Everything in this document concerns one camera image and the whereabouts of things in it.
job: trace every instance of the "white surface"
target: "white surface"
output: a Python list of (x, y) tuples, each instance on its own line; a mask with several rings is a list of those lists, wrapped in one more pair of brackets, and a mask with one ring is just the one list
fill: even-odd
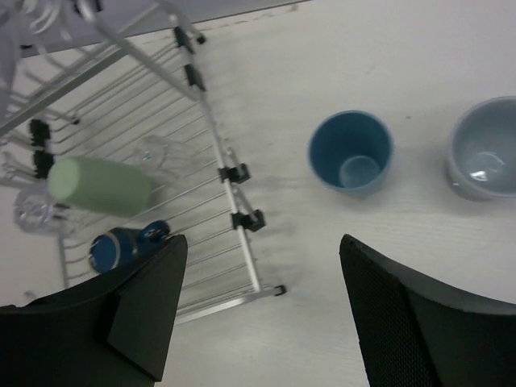
[[(509, 0), (318, 0), (201, 25), (215, 116), (267, 215), (255, 251), (264, 277), (289, 292), (177, 327), (163, 386), (368, 385), (339, 267), (344, 233), (449, 284), (516, 302), (515, 203), (466, 202), (442, 178), (460, 115), (516, 94), (515, 13)], [(317, 125), (348, 109), (381, 118), (396, 145), (386, 187), (362, 201), (320, 185), (306, 160)], [(1, 194), (0, 302), (19, 300), (29, 283), (52, 291), (43, 285), (51, 266), (27, 262), (35, 248), (7, 226), (12, 195)]]

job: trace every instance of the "cup rim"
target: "cup rim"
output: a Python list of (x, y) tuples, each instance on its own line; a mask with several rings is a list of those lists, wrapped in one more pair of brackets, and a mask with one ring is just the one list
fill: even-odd
[[(380, 124), (380, 126), (383, 129), (384, 133), (387, 135), (387, 140), (389, 141), (389, 159), (385, 163), (385, 167), (380, 171), (380, 173), (378, 173), (378, 175), (374, 179), (372, 179), (367, 184), (361, 185), (360, 187), (345, 188), (345, 187), (339, 187), (337, 185), (333, 185), (333, 184), (328, 183), (327, 181), (324, 181), (318, 175), (318, 173), (315, 171), (315, 168), (314, 168), (314, 165), (312, 163), (311, 156), (310, 156), (311, 150), (312, 150), (312, 144), (314, 143), (314, 138), (322, 130), (323, 126), (326, 125), (329, 121), (331, 121), (335, 117), (339, 117), (341, 115), (346, 115), (346, 114), (361, 114), (361, 115), (364, 115), (366, 117), (369, 117), (370, 119), (373, 119), (374, 121), (376, 121), (377, 123)], [(310, 138), (310, 142), (309, 142), (309, 145), (308, 145), (308, 161), (309, 161), (312, 173), (318, 178), (319, 181), (321, 181), (327, 187), (335, 189), (335, 190), (340, 191), (340, 192), (349, 192), (349, 193), (360, 192), (360, 191), (368, 190), (368, 188), (372, 187), (377, 181), (381, 180), (384, 177), (384, 175), (387, 173), (387, 171), (389, 170), (389, 167), (390, 167), (390, 165), (392, 163), (392, 160), (393, 160), (393, 150), (394, 150), (393, 137), (390, 134), (390, 131), (389, 131), (387, 125), (385, 125), (384, 122), (381, 119), (379, 119), (376, 115), (368, 113), (367, 111), (363, 111), (363, 110), (344, 110), (344, 111), (341, 111), (339, 113), (335, 113), (335, 114), (331, 115), (330, 117), (327, 117), (324, 121), (322, 121), (317, 126), (317, 128), (314, 131), (314, 134)]]
[(464, 180), (460, 182), (461, 185), (466, 185), (469, 189), (472, 191), (486, 196), (487, 198), (514, 198), (516, 197), (516, 190), (512, 193), (501, 193), (497, 191), (492, 191), (491, 189), (486, 189), (483, 187), (480, 187), (479, 185), (476, 185), (475, 183), (471, 182), (468, 177), (462, 172), (462, 170), (459, 168), (459, 165), (456, 162), (456, 155), (453, 152), (453, 146), (455, 144), (455, 139), (457, 137), (457, 134), (459, 132), (460, 126), (464, 123), (464, 121), (475, 111), (479, 110), (480, 108), (490, 105), (494, 102), (500, 102), (500, 101), (514, 101), (516, 102), (516, 95), (506, 95), (502, 97), (495, 97), (486, 99), (482, 102), (478, 102), (477, 104), (471, 106), (469, 109), (467, 109), (457, 120), (455, 126), (453, 127), (453, 132), (451, 133), (451, 140), (448, 141), (448, 160), (451, 164), (452, 168), (456, 170), (459, 175), (461, 175)]

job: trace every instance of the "black rubber foot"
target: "black rubber foot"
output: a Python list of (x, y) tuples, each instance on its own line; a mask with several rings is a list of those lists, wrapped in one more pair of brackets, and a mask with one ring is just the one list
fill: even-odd
[(199, 43), (199, 44), (204, 44), (204, 43), (206, 43), (206, 37), (205, 37), (203, 34), (201, 34), (201, 36), (199, 36), (199, 37), (196, 39), (196, 41), (197, 41), (197, 43)]
[(287, 287), (285, 285), (279, 285), (274, 287), (274, 289), (279, 289), (280, 293), (274, 294), (274, 297), (282, 296), (283, 294), (287, 293)]

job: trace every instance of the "dish rack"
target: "dish rack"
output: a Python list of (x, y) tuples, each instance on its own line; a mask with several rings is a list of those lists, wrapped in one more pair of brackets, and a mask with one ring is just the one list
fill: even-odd
[[(175, 185), (157, 187), (156, 204), (134, 218), (69, 209), (81, 227), (78, 233), (56, 237), (64, 288), (95, 275), (88, 260), (95, 236), (112, 227), (143, 227), (163, 219), (173, 233), (185, 234), (189, 241), (176, 324), (285, 293), (283, 285), (265, 285), (256, 267), (249, 232), (265, 225), (264, 216), (246, 199), (241, 184), (250, 178), (248, 167), (224, 144), (210, 111), (195, 54), (206, 37), (168, 0), (149, 0), (148, 9), (117, 30), (102, 21), (102, 13), (88, 0), (73, 5), (102, 42), (75, 47), (66, 58), (59, 52), (48, 53), (43, 37), (50, 28), (59, 28), (63, 39), (73, 41), (63, 12), (69, 2), (48, 0), (37, 14), (17, 1), (0, 14), (0, 27), (15, 23), (23, 28), (17, 18), (31, 17), (28, 32), (52, 70), (45, 78), (30, 69), (30, 61), (18, 62), (18, 77), (35, 87), (22, 93), (3, 86), (10, 93), (0, 126), (3, 147), (31, 150), (24, 130), (29, 120), (40, 119), (51, 127), (46, 148), (58, 160), (95, 156), (131, 163), (133, 143), (144, 135), (162, 135), (197, 151), (192, 160), (195, 169)], [(158, 12), (169, 18), (168, 39), (137, 47), (124, 38)], [(21, 189), (35, 180), (19, 160), (11, 160), (8, 167), (8, 173), (0, 176), (4, 186)]]

